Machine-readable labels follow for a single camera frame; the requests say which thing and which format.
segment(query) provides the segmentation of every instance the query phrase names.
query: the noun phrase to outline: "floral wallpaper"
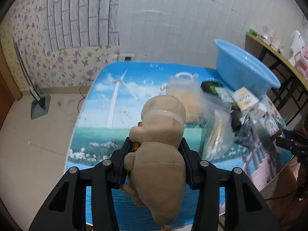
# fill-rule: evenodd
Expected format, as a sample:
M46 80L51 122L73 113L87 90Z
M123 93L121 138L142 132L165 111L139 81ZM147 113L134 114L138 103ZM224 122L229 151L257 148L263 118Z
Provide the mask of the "floral wallpaper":
M41 0L15 0L0 25L4 57L20 88L27 90L15 54L13 37L33 82L41 88L78 86L112 62L120 53L119 46L80 47L47 52L43 28Z

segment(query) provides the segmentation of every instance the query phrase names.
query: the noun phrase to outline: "baseboard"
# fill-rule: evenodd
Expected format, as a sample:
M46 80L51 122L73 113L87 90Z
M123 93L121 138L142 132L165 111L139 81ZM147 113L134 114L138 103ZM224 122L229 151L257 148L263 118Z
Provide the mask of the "baseboard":
M83 94L88 93L90 85L84 85L81 89ZM41 92L44 94L79 94L80 86L70 86L70 87L48 87L41 88ZM23 95L31 95L30 90L22 90Z

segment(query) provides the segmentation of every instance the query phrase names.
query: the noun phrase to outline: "blue table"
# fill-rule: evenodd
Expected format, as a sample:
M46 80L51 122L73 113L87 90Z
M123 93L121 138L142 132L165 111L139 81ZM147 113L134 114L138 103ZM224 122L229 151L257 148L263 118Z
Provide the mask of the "blue table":
M67 169L77 166L79 169L95 166L108 159L116 149L122 147L131 127L141 121L141 110L145 102L153 96L165 94L165 86L172 75L180 72L198 74L198 82L221 81L214 69L192 67L178 64L148 63L148 62L118 62L105 67L96 77L84 102L72 135ZM262 101L267 105L268 112L274 114L285 126L283 119L275 106L264 96ZM201 128L185 128L184 137L189 147L198 151L201 141ZM266 153L260 151L262 159ZM254 176L259 170L264 170L265 163L244 163L250 151L245 147L233 144L230 150L211 162L218 168L231 170L242 167L251 176L258 190L261 190L272 179L273 175L263 173L262 178ZM279 154L281 167L292 158L288 151ZM272 168L274 176L279 172ZM171 224L180 227L192 224L199 191L186 187L185 198L178 218ZM112 192L114 207L120 230L159 230L151 213L146 208L135 206L130 197L119 190ZM224 212L224 188L220 189L220 212ZM92 223L91 189L87 189L86 220Z

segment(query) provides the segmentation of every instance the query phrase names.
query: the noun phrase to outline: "beige plush toy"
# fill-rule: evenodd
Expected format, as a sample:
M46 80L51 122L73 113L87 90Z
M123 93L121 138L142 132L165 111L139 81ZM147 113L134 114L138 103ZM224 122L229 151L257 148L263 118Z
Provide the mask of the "beige plush toy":
M122 190L135 205L148 207L163 230L171 230L169 224L178 216L184 198L186 170L178 147L185 118L185 107L177 98L155 96L142 109L142 127L133 127L129 133L129 139L141 146L125 157L130 184L125 183Z

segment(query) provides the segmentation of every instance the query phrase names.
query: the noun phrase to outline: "white band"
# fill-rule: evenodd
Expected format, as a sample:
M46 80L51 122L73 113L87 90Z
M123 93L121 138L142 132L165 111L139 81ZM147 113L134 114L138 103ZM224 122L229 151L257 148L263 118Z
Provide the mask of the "white band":
M146 112L145 115L146 116L148 116L148 115L168 116L168 117L172 117L172 118L176 119L181 124L184 124L184 119L181 116L177 115L176 113L166 111L166 110L150 110L150 111Z

